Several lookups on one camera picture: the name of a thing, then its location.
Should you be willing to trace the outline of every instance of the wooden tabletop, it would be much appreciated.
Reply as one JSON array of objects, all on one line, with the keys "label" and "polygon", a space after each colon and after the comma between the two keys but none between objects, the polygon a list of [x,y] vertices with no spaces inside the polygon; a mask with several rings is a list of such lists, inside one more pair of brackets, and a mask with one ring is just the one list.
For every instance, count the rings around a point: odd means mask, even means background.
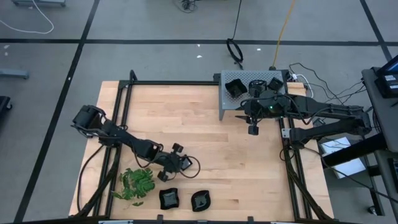
[{"label": "wooden tabletop", "polygon": [[[112,117],[118,82],[103,82],[97,106]],[[304,95],[302,83],[288,83],[289,93]],[[115,198],[111,218],[155,220],[163,214],[165,220],[227,220],[245,221],[253,216],[255,221],[293,221],[292,202],[285,163],[279,159],[282,149],[279,124],[274,119],[259,123],[259,135],[248,135],[248,126],[234,116],[238,111],[226,111],[218,120],[218,86],[135,85],[132,88],[127,125],[128,132],[137,138],[151,139],[171,151],[177,142],[184,146],[183,154],[195,156],[201,162],[201,172],[194,179],[180,174],[163,183],[156,177],[156,187],[149,192],[140,207],[135,201]],[[295,120],[296,127],[310,128]],[[99,147],[97,139],[89,139],[82,164]],[[307,147],[318,150],[315,141]],[[97,189],[105,150],[94,157],[85,169],[81,183],[81,206]],[[328,189],[321,161],[310,151],[301,151],[307,189],[326,214],[333,217]],[[131,150],[123,146],[119,172],[127,168],[138,169]],[[155,176],[161,166],[150,168]],[[187,175],[194,175],[194,164]],[[121,190],[116,184],[116,191]],[[161,210],[159,190],[178,188],[179,208]],[[199,190],[209,190],[211,206],[203,212],[192,212],[190,199]],[[108,190],[103,194],[100,214],[104,213]],[[302,197],[297,190],[301,217],[305,217]],[[76,214],[76,192],[70,214]]]}]

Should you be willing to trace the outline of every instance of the gray floor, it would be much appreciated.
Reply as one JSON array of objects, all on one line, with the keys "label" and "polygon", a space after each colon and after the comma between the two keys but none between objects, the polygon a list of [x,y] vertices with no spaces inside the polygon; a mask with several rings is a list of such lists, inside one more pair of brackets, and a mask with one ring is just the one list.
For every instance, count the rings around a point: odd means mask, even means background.
[{"label": "gray floor", "polygon": [[[0,24],[0,39],[79,39],[94,0],[68,0],[65,9],[42,7],[53,21],[49,35],[22,34]],[[396,0],[367,0],[382,36],[398,41]],[[101,0],[88,34],[89,39],[226,39],[231,37],[238,0],[202,0],[192,14],[178,11],[172,1]],[[236,39],[277,40],[288,0],[244,1]],[[21,29],[46,30],[49,25],[37,11],[0,2],[0,19]],[[359,0],[297,0],[284,40],[377,41]],[[30,71],[30,79],[0,80],[0,95],[14,102],[0,129],[0,223],[12,222],[40,147],[77,44],[1,44],[0,68]],[[274,45],[241,45],[246,70],[267,70]],[[393,56],[398,47],[389,47]],[[361,70],[381,66],[386,58],[380,47],[282,45],[277,68],[301,62],[313,68],[340,92],[361,78]],[[211,80],[221,70],[238,69],[225,45],[197,44],[86,44],[60,115],[49,152],[30,201],[25,221],[62,218],[68,215],[85,139],[70,127],[82,105],[95,104],[101,82],[120,80],[134,69],[141,80]],[[322,84],[300,67],[309,82]],[[313,87],[315,99],[326,101],[324,92]],[[354,95],[348,104],[368,108],[366,92]],[[385,217],[367,214],[369,191],[347,187],[325,172],[335,217],[346,222],[394,223],[391,206],[383,201]],[[378,187],[383,191],[381,179]]]}]

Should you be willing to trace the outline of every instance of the green plant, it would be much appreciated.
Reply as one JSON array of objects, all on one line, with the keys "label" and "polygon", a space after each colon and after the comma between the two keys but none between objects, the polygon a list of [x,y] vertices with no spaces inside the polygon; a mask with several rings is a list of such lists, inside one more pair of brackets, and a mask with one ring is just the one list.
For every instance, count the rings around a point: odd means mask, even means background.
[{"label": "green plant", "polygon": [[[152,180],[152,171],[150,168],[138,169],[132,171],[127,168],[126,171],[119,176],[119,181],[123,184],[120,193],[112,192],[113,197],[132,200],[134,197],[143,198],[148,192],[155,188],[155,182]],[[140,206],[144,202],[135,202],[133,206]]]}]

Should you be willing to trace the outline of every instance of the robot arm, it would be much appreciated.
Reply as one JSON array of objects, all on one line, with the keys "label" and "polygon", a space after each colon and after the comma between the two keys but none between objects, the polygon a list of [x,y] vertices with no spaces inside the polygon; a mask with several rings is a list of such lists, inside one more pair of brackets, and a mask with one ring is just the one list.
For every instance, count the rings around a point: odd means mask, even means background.
[{"label": "robot arm", "polygon": [[263,118],[294,118],[309,124],[315,116],[339,119],[339,121],[317,128],[283,129],[283,138],[289,138],[291,145],[303,148],[309,140],[338,133],[367,134],[371,131],[369,115],[361,106],[343,106],[319,103],[306,96],[298,96],[266,90],[259,98],[242,101],[246,114],[243,119],[249,126],[249,134],[258,135],[257,123]]},{"label": "robot arm", "polygon": [[177,154],[183,150],[179,144],[174,143],[172,152],[163,152],[163,145],[134,137],[126,129],[107,119],[105,112],[95,106],[83,106],[73,119],[72,127],[87,138],[98,136],[99,143],[105,146],[125,144],[138,158],[163,166],[164,169],[159,172],[158,178],[164,182],[168,180],[166,172],[178,173],[192,165],[188,156]]}]

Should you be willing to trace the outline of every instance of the perforated metal plate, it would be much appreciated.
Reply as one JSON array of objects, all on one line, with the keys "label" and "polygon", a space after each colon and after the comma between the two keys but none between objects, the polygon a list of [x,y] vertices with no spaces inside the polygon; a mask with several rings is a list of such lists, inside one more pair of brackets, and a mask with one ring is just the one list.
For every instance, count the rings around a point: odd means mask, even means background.
[{"label": "perforated metal plate", "polygon": [[[249,83],[253,80],[265,80],[267,81],[267,85],[272,80],[272,78],[277,78],[280,81],[283,81],[282,72],[281,71],[246,71],[246,70],[222,70],[221,71],[221,104],[223,110],[235,110],[240,107],[240,103],[242,100],[248,99],[251,96],[249,93],[243,93],[241,96],[237,98],[233,98],[231,94],[225,88],[225,83],[229,83],[230,81],[239,78],[243,85],[249,90]],[[283,86],[279,93],[285,93],[285,87]]]}]

